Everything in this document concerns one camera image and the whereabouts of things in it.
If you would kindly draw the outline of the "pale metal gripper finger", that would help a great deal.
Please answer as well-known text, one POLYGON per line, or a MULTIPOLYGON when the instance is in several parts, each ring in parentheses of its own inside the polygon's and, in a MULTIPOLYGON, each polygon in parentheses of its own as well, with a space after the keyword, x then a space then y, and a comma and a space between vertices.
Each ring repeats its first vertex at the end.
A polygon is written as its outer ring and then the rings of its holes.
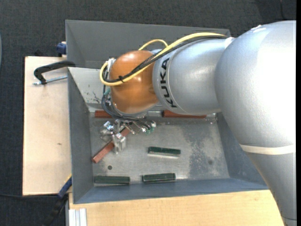
POLYGON ((107 121, 99 130, 100 139, 103 141, 111 141, 112 135, 114 134, 114 126, 107 121))
POLYGON ((114 144, 113 151, 115 154, 120 153, 126 147, 126 137, 121 133, 117 133, 112 136, 112 142, 114 144))

